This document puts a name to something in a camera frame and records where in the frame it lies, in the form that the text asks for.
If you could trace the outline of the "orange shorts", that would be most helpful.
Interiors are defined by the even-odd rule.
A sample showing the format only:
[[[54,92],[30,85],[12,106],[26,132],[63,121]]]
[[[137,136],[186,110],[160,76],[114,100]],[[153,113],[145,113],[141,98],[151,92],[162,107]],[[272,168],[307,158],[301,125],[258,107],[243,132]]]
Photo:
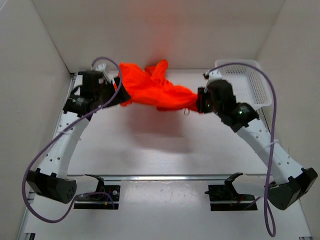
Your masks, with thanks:
[[[120,105],[127,107],[135,103],[152,106],[162,112],[184,109],[197,112],[197,94],[167,80],[165,75],[168,66],[166,59],[144,69],[135,63],[120,63],[122,85],[131,97]]]

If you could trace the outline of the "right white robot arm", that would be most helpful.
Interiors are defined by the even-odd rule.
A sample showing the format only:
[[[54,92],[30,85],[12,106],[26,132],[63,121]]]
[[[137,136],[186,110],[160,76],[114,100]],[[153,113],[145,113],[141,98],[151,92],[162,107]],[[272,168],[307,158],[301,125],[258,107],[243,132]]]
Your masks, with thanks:
[[[267,198],[279,210],[286,210],[305,195],[318,177],[312,168],[303,168],[275,141],[259,114],[246,102],[238,102],[232,85],[223,79],[197,89],[200,113],[214,113],[258,155],[270,176],[258,178],[237,172],[225,180],[224,193],[230,200],[241,195]]]

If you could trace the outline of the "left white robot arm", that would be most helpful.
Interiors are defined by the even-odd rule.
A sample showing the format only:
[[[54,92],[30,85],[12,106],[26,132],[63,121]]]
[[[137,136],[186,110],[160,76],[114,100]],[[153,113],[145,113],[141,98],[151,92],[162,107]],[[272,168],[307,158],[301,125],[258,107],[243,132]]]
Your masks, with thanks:
[[[39,196],[69,203],[76,194],[87,192],[93,200],[100,200],[105,188],[100,179],[85,176],[84,183],[68,178],[68,168],[80,137],[92,116],[99,110],[130,100],[120,76],[108,78],[104,72],[87,70],[82,82],[75,86],[66,99],[54,142],[36,170],[28,170],[26,182]]]

